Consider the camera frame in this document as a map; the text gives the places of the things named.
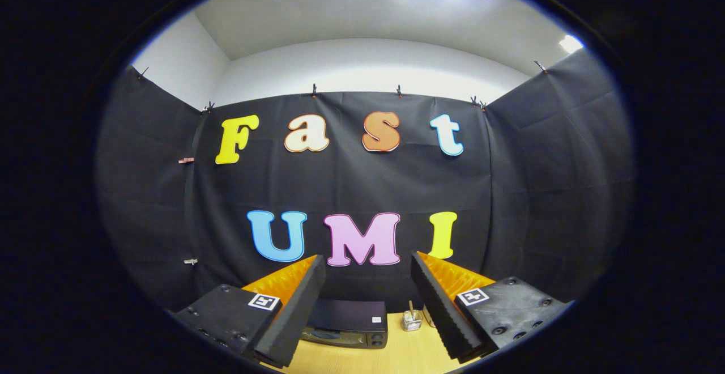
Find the label sticker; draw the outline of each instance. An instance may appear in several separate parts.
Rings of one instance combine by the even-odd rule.
[[[279,297],[256,294],[248,304],[258,309],[272,310],[277,302],[279,302]]]
[[[462,294],[458,294],[458,297],[466,306],[471,306],[472,304],[481,303],[482,301],[490,299],[490,297],[481,289],[473,289],[468,292],[463,292]]]

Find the ceiling light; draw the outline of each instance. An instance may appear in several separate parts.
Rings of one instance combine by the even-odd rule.
[[[567,34],[564,39],[559,41],[559,45],[564,47],[564,49],[569,52],[569,54],[572,54],[572,52],[577,51],[577,49],[583,47],[582,43],[580,43],[577,38],[572,37],[569,34]]]

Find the letter m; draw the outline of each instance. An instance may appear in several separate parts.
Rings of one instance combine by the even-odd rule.
[[[381,213],[373,218],[365,235],[360,234],[350,216],[334,214],[325,217],[324,223],[330,227],[332,235],[332,256],[328,258],[330,266],[350,265],[345,255],[347,248],[358,265],[362,265],[373,250],[370,258],[372,265],[393,265],[400,261],[395,252],[395,226],[400,221],[399,214]]]

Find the black backdrop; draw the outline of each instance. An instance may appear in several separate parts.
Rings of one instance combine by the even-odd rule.
[[[392,152],[363,147],[363,122],[374,111],[400,118],[401,144]],[[429,124],[443,113],[460,126],[458,156],[442,152]],[[331,142],[320,152],[289,152],[287,123],[306,114],[326,120]],[[222,122],[249,115],[259,117],[259,127],[238,162],[216,164]],[[332,92],[235,103],[202,115],[128,69],[101,126],[104,220],[135,278],[169,309],[220,283],[243,286],[285,266],[257,252],[246,218],[252,210],[275,214],[277,248],[289,247],[280,214],[304,212],[303,256],[326,258],[331,232],[324,217],[347,214],[364,234],[376,214],[401,215],[401,261],[326,266],[323,297],[383,300],[393,312],[406,309],[408,299],[421,305],[410,253],[430,251],[430,215],[453,211],[449,261],[493,279],[517,275],[562,301],[577,299],[621,239],[634,177],[622,102],[585,51],[485,113],[440,97]],[[195,162],[179,165],[181,157]],[[190,258],[198,263],[183,263]]]
[[[580,299],[629,216],[632,125],[601,62],[580,50],[486,108],[492,230],[482,272]]]

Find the light blue letter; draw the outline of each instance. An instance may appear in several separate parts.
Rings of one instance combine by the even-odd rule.
[[[438,144],[446,155],[460,155],[463,152],[463,144],[456,143],[453,131],[459,131],[460,127],[456,122],[451,122],[451,117],[445,113],[430,121],[430,125],[438,131]]]
[[[251,222],[251,237],[257,252],[268,260],[277,262],[292,262],[299,260],[305,253],[305,237],[302,234],[302,224],[308,215],[298,211],[282,213],[283,221],[287,222],[289,232],[289,248],[282,250],[272,245],[272,232],[270,223],[274,214],[269,211],[249,211],[246,218]]]

